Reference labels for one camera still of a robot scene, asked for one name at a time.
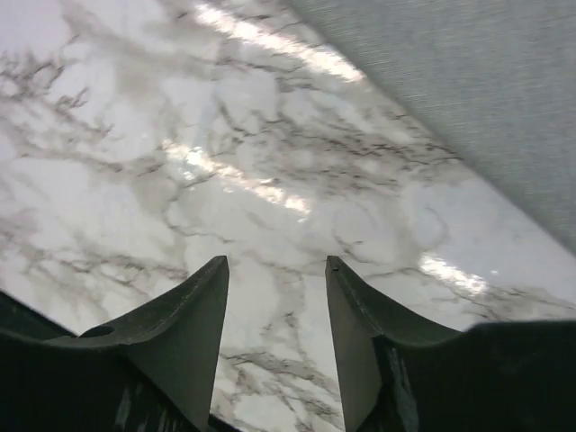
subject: white marble surface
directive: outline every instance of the white marble surface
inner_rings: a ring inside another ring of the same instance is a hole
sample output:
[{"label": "white marble surface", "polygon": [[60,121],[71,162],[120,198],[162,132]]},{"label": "white marble surface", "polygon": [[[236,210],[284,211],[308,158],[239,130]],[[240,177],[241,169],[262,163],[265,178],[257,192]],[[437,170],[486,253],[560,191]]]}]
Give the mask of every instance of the white marble surface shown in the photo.
[{"label": "white marble surface", "polygon": [[282,3],[4,0],[0,284],[76,332],[231,264],[212,408],[343,421],[343,257],[464,329],[576,317],[576,261]]}]

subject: curved plastic piece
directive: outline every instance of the curved plastic piece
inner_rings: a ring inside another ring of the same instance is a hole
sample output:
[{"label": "curved plastic piece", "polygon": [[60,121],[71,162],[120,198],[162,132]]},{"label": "curved plastic piece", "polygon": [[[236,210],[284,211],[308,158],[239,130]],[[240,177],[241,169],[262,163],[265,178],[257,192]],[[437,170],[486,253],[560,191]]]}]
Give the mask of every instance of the curved plastic piece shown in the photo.
[{"label": "curved plastic piece", "polygon": [[55,326],[14,332],[34,328],[33,312],[0,328],[0,422],[11,431],[206,430],[228,281],[219,256],[81,337],[38,337]]},{"label": "curved plastic piece", "polygon": [[464,333],[326,269],[346,431],[573,431],[576,322],[484,323]]}]

